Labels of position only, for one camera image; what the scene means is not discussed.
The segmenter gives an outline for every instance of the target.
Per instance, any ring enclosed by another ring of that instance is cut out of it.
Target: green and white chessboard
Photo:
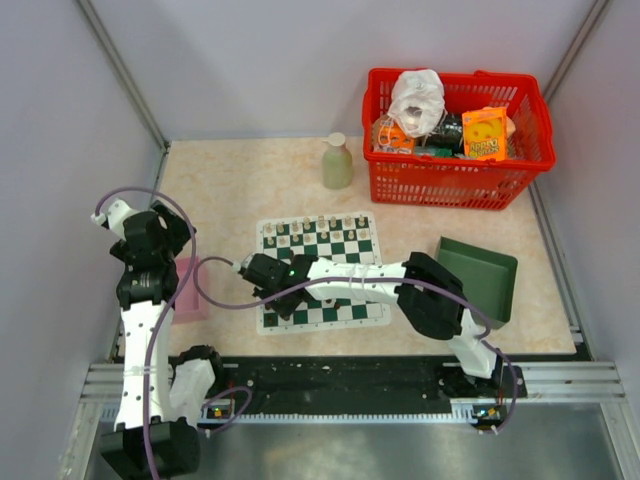
[[[256,251],[290,262],[293,255],[317,255],[338,263],[382,263],[371,212],[277,218],[258,222]],[[288,320],[256,309],[258,333],[279,335],[388,325],[388,305],[358,300],[302,303]]]

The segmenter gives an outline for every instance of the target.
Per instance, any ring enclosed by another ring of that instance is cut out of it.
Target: red basket
[[[509,139],[516,158],[480,162],[373,151],[373,123],[387,112],[391,89],[404,69],[374,68],[362,106],[364,158],[374,202],[502,210],[540,172],[556,162],[549,109],[530,75],[439,73],[450,113],[507,107],[516,124]]]

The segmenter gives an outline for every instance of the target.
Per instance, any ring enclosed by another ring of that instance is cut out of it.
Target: green bottle
[[[353,159],[347,150],[347,137],[342,133],[332,133],[325,143],[327,151],[322,156],[323,185],[332,190],[348,187],[353,179]]]

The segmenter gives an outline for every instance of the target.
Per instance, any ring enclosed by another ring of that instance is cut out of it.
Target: cable
[[[209,303],[211,303],[212,305],[219,307],[219,308],[224,308],[227,310],[245,310],[248,308],[254,308],[254,307],[258,307],[260,305],[265,305],[269,302],[272,302],[273,300],[277,300],[280,297],[284,297],[285,295],[288,295],[292,292],[295,292],[297,290],[301,290],[303,288],[307,288],[311,285],[316,285],[318,283],[329,283],[329,282],[352,282],[352,281],[358,281],[361,283],[404,283],[404,284],[409,284],[409,285],[415,285],[418,287],[422,287],[425,288],[427,290],[430,290],[432,292],[438,293],[444,297],[449,298],[450,300],[453,300],[454,302],[458,303],[459,305],[468,308],[470,311],[474,312],[475,314],[478,315],[478,317],[483,321],[483,323],[485,324],[485,331],[482,332],[480,335],[478,335],[476,338],[478,338],[479,340],[482,341],[482,344],[484,346],[486,346],[489,350],[491,350],[493,353],[495,353],[496,355],[498,355],[499,357],[502,358],[502,360],[507,364],[507,367],[509,368],[509,372],[511,373],[511,377],[512,377],[512,381],[513,381],[513,394],[511,397],[511,403],[509,404],[509,412],[507,413],[507,416],[504,419],[504,422],[502,422],[500,424],[499,427],[496,427],[493,431],[495,432],[495,434],[497,435],[498,433],[500,433],[504,427],[509,423],[509,421],[511,420],[512,416],[513,416],[513,412],[515,411],[515,406],[516,406],[516,400],[518,398],[518,374],[516,372],[516,369],[514,368],[513,364],[511,363],[511,360],[509,359],[509,357],[507,357],[507,355],[505,355],[500,349],[495,348],[493,345],[491,345],[489,342],[487,342],[486,340],[484,340],[490,333],[491,333],[491,323],[489,321],[489,317],[487,317],[480,309],[478,309],[475,305],[471,304],[468,300],[466,300],[465,298],[462,298],[454,293],[451,293],[447,290],[445,290],[444,288],[438,287],[437,285],[433,285],[431,283],[425,282],[423,280],[417,280],[414,278],[400,278],[400,277],[378,277],[378,278],[356,278],[356,277],[323,277],[323,278],[316,278],[314,280],[308,280],[306,282],[302,282],[299,283],[298,285],[295,285],[293,287],[289,287],[285,290],[282,290],[274,295],[271,295],[270,297],[264,298],[262,300],[258,300],[255,302],[251,302],[251,303],[244,303],[244,304],[237,304],[237,305],[232,305],[232,304],[227,304],[227,303],[222,303],[222,302],[218,302],[216,300],[214,300],[213,298],[211,298],[209,295],[207,295],[206,292],[204,292],[202,290],[202,288],[200,287],[200,283],[198,281],[198,271],[200,269],[200,267],[205,264],[206,262],[209,261],[219,261],[219,262],[223,262],[226,263],[227,265],[233,265],[233,262],[223,258],[223,257],[217,257],[217,256],[212,256],[212,257],[206,257],[203,258],[202,260],[200,260],[198,262],[198,264],[195,267],[195,270],[193,272],[193,283],[196,287],[196,290],[198,291],[198,293],[202,296],[202,298],[204,298],[206,301],[208,301]]]
[[[211,405],[213,402],[215,402],[216,400],[220,400],[223,397],[226,397],[227,395],[231,394],[231,393],[235,393],[235,392],[244,392],[247,394],[247,399],[244,401],[244,403],[242,404],[242,407],[240,407],[238,409],[237,412],[235,412],[235,414],[233,415],[233,417],[231,417],[229,420],[227,420],[224,424],[222,424],[221,427],[216,428],[215,430],[209,430],[209,434],[213,435],[216,433],[220,433],[220,432],[224,432],[227,428],[229,428],[236,420],[238,420],[238,418],[240,418],[240,415],[242,415],[244,413],[244,411],[247,409],[247,407],[249,406],[249,404],[251,403],[251,399],[253,398],[253,392],[251,391],[251,389],[244,387],[244,386],[239,386],[239,387],[231,387],[228,388],[226,390],[224,390],[223,392],[220,392],[219,394],[217,394],[215,397],[210,398],[209,400],[207,400],[206,402],[204,402],[204,404],[202,405],[202,408],[207,408],[209,405]]]
[[[152,188],[121,187],[121,188],[116,188],[115,190],[111,190],[98,201],[95,209],[96,216],[100,215],[100,209],[109,198],[121,192],[149,193],[151,195],[154,195],[156,197],[159,197],[165,200],[166,202],[171,204],[171,206],[173,206],[173,208],[175,208],[178,211],[178,213],[182,216],[182,219],[187,224],[187,229],[189,230],[189,236],[191,237],[191,257],[189,258],[189,266],[187,267],[187,272],[185,273],[182,280],[180,280],[180,283],[178,284],[178,287],[176,288],[175,293],[171,296],[169,301],[165,304],[164,308],[162,309],[162,312],[160,312],[160,316],[158,317],[158,322],[156,323],[156,326],[153,329],[153,333],[149,338],[149,345],[147,347],[147,351],[144,356],[144,372],[142,377],[142,438],[144,442],[144,451],[145,451],[145,454],[147,455],[147,462],[149,463],[149,471],[151,472],[151,477],[153,478],[153,480],[161,480],[160,474],[158,473],[158,467],[153,457],[153,449],[151,447],[151,439],[150,439],[150,432],[149,432],[149,384],[151,383],[149,379],[149,369],[151,366],[151,356],[153,354],[153,347],[156,343],[156,339],[158,338],[160,327],[162,326],[162,323],[164,322],[164,319],[166,318],[167,313],[169,313],[169,310],[173,307],[173,304],[178,298],[178,295],[180,295],[180,292],[182,292],[185,285],[189,281],[189,276],[191,275],[191,272],[193,271],[193,266],[196,263],[196,235],[195,235],[195,229],[193,228],[193,224],[189,220],[187,213],[182,209],[182,207],[178,205],[178,203],[172,198],[170,198],[169,196],[165,195],[164,193],[160,193],[156,190],[153,190]]]

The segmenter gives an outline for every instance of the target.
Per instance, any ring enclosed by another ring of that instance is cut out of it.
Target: bottle cap
[[[332,133],[325,140],[332,147],[342,147],[345,143],[347,143],[347,137],[344,136],[343,133]]]

